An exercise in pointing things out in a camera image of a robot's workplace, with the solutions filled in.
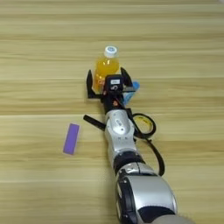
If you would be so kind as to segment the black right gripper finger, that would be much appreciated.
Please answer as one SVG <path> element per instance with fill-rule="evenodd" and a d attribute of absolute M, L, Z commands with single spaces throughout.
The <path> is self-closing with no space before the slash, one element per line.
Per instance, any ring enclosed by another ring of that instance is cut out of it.
<path fill-rule="evenodd" d="M 123 85 L 124 85 L 123 91 L 125 93 L 135 92 L 132 80 L 131 80 L 128 72 L 123 67 L 121 68 L 121 76 L 122 76 Z"/>
<path fill-rule="evenodd" d="M 101 96 L 93 90 L 93 75 L 92 75 L 91 70 L 88 70 L 86 85 L 87 85 L 87 98 L 88 99 L 100 99 L 101 98 Z"/>

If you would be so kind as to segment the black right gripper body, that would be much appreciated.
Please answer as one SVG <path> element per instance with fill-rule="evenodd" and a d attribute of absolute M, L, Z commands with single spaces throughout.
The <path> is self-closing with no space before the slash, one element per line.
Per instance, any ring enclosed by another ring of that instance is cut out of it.
<path fill-rule="evenodd" d="M 101 103 L 106 113 L 114 109 L 125 109 L 122 92 L 104 91 L 101 96 Z"/>

